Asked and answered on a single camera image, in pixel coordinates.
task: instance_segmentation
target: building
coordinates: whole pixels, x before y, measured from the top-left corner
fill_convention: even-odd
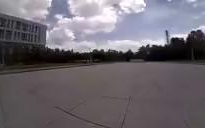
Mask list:
[[[14,51],[21,54],[23,48],[44,47],[46,31],[46,25],[0,13],[0,65]]]
[[[0,42],[45,45],[46,30],[45,25],[0,14]]]

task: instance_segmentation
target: glass facade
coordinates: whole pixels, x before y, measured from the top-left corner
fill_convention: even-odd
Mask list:
[[[40,27],[34,23],[0,16],[0,40],[39,43],[40,30]]]

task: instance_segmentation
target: crack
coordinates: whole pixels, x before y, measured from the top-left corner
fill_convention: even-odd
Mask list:
[[[50,122],[48,122],[47,124],[46,124],[46,126],[50,126],[50,125],[52,125],[54,123],[54,121],[50,121]]]
[[[184,123],[187,126],[187,128],[190,128],[190,126],[188,125],[188,122],[186,120],[184,120]]]
[[[82,105],[83,104],[83,102],[81,102],[81,103],[79,103],[79,104],[77,104],[76,106],[74,106],[73,108],[71,108],[71,109],[69,109],[69,111],[68,112],[72,112],[73,110],[75,110],[77,107],[79,107],[80,105]]]
[[[132,97],[130,96],[129,99],[128,99],[128,105],[127,105],[127,107],[126,107],[125,116],[124,116],[123,121],[122,121],[122,123],[121,123],[121,128],[123,128],[123,126],[124,126],[125,118],[126,118],[126,115],[127,115],[127,112],[128,112],[128,108],[129,108],[129,104],[130,104],[131,98],[132,98]]]
[[[113,97],[113,96],[102,96],[103,98],[115,99],[115,100],[128,100],[129,98]]]
[[[103,125],[103,124],[95,123],[95,122],[89,121],[89,120],[87,120],[87,119],[84,119],[84,118],[82,118],[82,117],[76,116],[76,115],[74,115],[74,114],[72,114],[72,113],[70,113],[70,112],[68,112],[68,111],[66,111],[66,110],[64,110],[64,109],[62,109],[62,108],[60,108],[60,107],[57,107],[57,106],[54,106],[54,107],[57,108],[57,109],[59,109],[60,111],[63,111],[64,113],[66,113],[66,114],[68,114],[68,115],[70,115],[70,116],[73,116],[73,117],[75,117],[75,118],[77,118],[77,119],[79,119],[79,120],[85,121],[85,122],[87,122],[87,123],[94,124],[94,125],[97,125],[97,126],[100,126],[100,127],[104,127],[104,128],[111,128],[111,127],[105,126],[105,125]]]

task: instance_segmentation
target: blue sky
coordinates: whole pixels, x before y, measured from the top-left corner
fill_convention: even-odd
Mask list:
[[[0,12],[45,23],[47,46],[80,52],[162,45],[165,30],[205,32],[205,0],[0,0]]]

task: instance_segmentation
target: ground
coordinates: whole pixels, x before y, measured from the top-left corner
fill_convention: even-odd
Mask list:
[[[114,63],[0,76],[0,128],[205,128],[205,65]]]

